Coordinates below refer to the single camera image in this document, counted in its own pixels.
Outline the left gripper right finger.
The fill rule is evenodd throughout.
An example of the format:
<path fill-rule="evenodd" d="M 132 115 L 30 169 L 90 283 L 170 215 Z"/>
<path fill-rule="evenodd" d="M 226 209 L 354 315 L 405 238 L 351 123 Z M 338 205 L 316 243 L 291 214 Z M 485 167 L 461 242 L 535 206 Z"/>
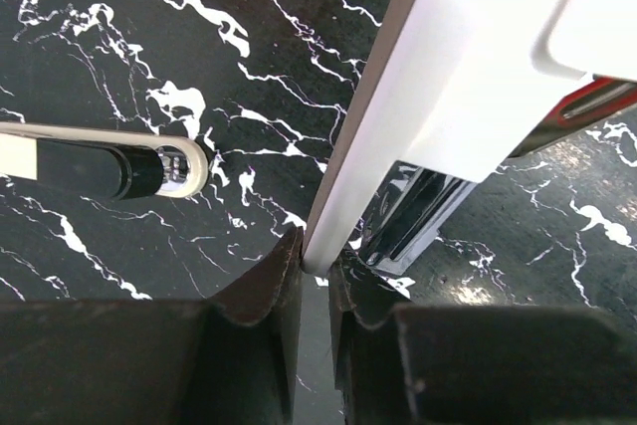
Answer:
<path fill-rule="evenodd" d="M 419 306 L 356 256 L 330 268 L 348 424 L 632 424 L 636 339 L 589 308 Z"/>

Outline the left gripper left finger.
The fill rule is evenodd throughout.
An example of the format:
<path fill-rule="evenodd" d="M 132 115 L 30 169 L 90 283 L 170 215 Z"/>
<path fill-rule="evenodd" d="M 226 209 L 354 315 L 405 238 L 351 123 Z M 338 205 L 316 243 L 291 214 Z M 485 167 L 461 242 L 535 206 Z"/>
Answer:
<path fill-rule="evenodd" d="M 1 307 L 5 424 L 288 424 L 304 232 L 205 300 Z"/>

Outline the white stapler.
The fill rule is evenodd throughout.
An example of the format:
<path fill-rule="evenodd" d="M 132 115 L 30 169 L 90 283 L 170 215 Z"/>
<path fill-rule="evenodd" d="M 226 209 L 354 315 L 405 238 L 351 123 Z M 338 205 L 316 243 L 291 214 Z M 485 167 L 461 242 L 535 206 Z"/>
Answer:
<path fill-rule="evenodd" d="M 325 275 L 398 162 L 411 188 L 363 260 L 399 274 L 471 190 L 636 104 L 636 0 L 390 0 L 318 189 L 305 270 Z"/>

